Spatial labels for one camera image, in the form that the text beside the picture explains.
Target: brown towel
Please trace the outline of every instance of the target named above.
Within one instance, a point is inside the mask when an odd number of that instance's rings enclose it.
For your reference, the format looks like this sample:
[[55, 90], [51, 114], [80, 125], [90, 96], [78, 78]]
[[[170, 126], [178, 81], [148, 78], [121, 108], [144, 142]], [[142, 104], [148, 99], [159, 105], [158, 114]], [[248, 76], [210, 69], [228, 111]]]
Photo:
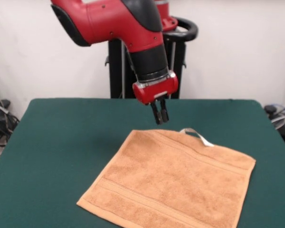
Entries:
[[124, 228], [235, 228], [255, 162], [180, 132], [132, 131], [77, 204]]

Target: green felt tablecloth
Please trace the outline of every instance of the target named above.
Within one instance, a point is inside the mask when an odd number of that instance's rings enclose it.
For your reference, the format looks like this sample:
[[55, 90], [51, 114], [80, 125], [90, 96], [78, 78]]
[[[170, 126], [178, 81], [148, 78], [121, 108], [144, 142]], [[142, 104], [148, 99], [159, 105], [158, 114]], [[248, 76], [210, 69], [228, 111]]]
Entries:
[[0, 228], [115, 228], [76, 202], [133, 129], [191, 127], [256, 159], [239, 228], [285, 228], [285, 144], [259, 103], [170, 100], [157, 126], [136, 100], [33, 100], [0, 158]]

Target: black handle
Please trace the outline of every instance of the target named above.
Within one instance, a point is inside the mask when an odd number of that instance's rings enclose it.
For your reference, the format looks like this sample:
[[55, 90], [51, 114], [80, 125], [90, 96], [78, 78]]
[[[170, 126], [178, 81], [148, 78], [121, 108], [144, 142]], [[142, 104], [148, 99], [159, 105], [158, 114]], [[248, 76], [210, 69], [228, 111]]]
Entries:
[[173, 42], [188, 42], [191, 40], [194, 40], [199, 32], [199, 28], [197, 27], [196, 24], [194, 24], [192, 21], [183, 19], [183, 18], [177, 18], [174, 17], [178, 20], [178, 26], [185, 28], [187, 31], [181, 32], [181, 31], [168, 31], [168, 32], [163, 32], [163, 36], [165, 39], [169, 39], [170, 41]]

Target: orange towel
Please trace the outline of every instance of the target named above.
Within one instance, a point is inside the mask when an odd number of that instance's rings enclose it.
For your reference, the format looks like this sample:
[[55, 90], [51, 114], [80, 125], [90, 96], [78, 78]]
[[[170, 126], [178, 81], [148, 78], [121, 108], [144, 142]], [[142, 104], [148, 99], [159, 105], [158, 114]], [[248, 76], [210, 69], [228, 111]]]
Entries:
[[77, 205], [124, 228], [237, 227], [256, 161], [200, 137], [132, 131]]

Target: black metal stand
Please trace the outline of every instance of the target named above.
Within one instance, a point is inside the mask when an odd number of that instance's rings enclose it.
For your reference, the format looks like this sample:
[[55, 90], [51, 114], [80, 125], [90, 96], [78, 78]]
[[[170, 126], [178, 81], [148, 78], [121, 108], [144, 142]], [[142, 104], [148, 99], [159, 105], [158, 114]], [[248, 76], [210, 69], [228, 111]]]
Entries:
[[[179, 89], [172, 94], [171, 99], [180, 97], [182, 70], [183, 66], [186, 66], [186, 42], [194, 40], [198, 34], [198, 28], [193, 22], [181, 18], [177, 18], [177, 20], [179, 27], [183, 27], [187, 31], [180, 32], [176, 29], [163, 33], [169, 69], [175, 72], [179, 81]], [[120, 40], [109, 41], [109, 57], [106, 64], [110, 65], [111, 98], [135, 98], [132, 84], [137, 80], [127, 56], [127, 50]]]

